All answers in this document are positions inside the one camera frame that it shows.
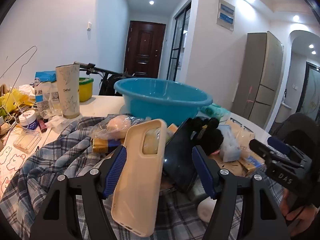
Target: plaid shirt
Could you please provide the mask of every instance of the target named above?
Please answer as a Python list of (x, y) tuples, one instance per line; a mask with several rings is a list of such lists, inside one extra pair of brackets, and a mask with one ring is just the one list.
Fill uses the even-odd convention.
[[(106, 157), (107, 154), (92, 152), (89, 137), (92, 126), (103, 119), (83, 118), (71, 123), (56, 141), (30, 156), (13, 176), (1, 199), (0, 208), (21, 239), (29, 239), (31, 225), (58, 175), (65, 174), (68, 178), (82, 176), (93, 167), (99, 166)], [(279, 204), (282, 187), (263, 172), (260, 174)], [(103, 203), (117, 239), (140, 239), (113, 221), (112, 197)], [(82, 237), (84, 240), (90, 239), (81, 196), (77, 196), (77, 208)], [(229, 239), (237, 238), (241, 209), (242, 197), (238, 196)], [(146, 239), (202, 239), (206, 228), (207, 223), (201, 221), (197, 215), (197, 206), (191, 203), (185, 194), (177, 191), (166, 192), (159, 196), (155, 232)]]

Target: dark brown front door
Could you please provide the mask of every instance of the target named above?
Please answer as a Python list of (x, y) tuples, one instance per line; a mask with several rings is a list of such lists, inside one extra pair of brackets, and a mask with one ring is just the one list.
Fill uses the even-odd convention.
[(131, 21), (124, 71), (137, 77), (157, 78), (165, 24)]

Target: black door frame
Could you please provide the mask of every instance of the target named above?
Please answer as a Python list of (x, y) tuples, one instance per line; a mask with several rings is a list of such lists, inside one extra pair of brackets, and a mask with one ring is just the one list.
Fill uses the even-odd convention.
[[(171, 66), (171, 62), (173, 59), (176, 59), (176, 65), (175, 65), (175, 70), (174, 70), (174, 76), (173, 76), (173, 81), (176, 80), (176, 76), (177, 76), (177, 71), (178, 71), (178, 65), (179, 65), (179, 58), (180, 58), (180, 52), (181, 52), (181, 46), (182, 46), (182, 41), (183, 41), (183, 31), (184, 31), (184, 26), (186, 23), (186, 15), (187, 15), (187, 11), (191, 9), (191, 3), (189, 3), (183, 10), (181, 13), (179, 13), (177, 15), (177, 17), (175, 17), (176, 20), (176, 25), (174, 27), (174, 34), (173, 34), (173, 40), (172, 40), (172, 47), (171, 47), (171, 53), (170, 53), (170, 60), (169, 60), (169, 66), (168, 66), (168, 72), (167, 72), (167, 80), (169, 79), (169, 74), (170, 74), (170, 66)], [(178, 18), (184, 14), (184, 19), (183, 19), (183, 24), (182, 24), (182, 30), (181, 30), (181, 36), (180, 36), (180, 42), (179, 42), (179, 47), (177, 49), (173, 49), (174, 46), (174, 40), (177, 34), (177, 25), (178, 25)], [(177, 58), (172, 58), (172, 54), (174, 50), (178, 50), (178, 55)]]
[[(307, 90), (307, 85), (308, 85), (308, 81), (309, 81), (309, 72), (310, 72), (310, 68), (312, 68), (313, 70), (315, 71), (318, 71), (320, 72), (319, 70), (319, 67), (310, 63), (310, 62), (307, 62), (306, 63), (306, 73), (305, 73), (305, 76), (304, 76), (304, 81), (303, 81), (303, 87), (302, 87), (302, 92), (301, 92), (301, 96), (300, 96), (300, 100), (299, 100), (299, 104), (298, 104), (298, 107), (297, 107), (297, 111), (296, 113), (300, 112), (301, 109), (302, 109), (302, 105), (303, 105), (303, 100), (306, 96), (306, 90)], [(320, 107), (318, 109), (318, 113), (317, 113), (317, 116), (316, 116), (316, 120), (317, 121), (320, 117)]]

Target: green rim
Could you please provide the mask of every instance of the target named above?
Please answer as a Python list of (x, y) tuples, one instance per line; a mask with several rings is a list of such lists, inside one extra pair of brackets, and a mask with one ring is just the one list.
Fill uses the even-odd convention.
[(93, 78), (79, 78), (79, 85), (86, 85), (93, 82)]

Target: refrigerator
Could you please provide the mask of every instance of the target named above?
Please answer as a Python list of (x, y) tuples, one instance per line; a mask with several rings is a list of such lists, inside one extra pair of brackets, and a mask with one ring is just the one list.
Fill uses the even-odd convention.
[(248, 33), (231, 111), (264, 128), (280, 83), (283, 45), (271, 33)]

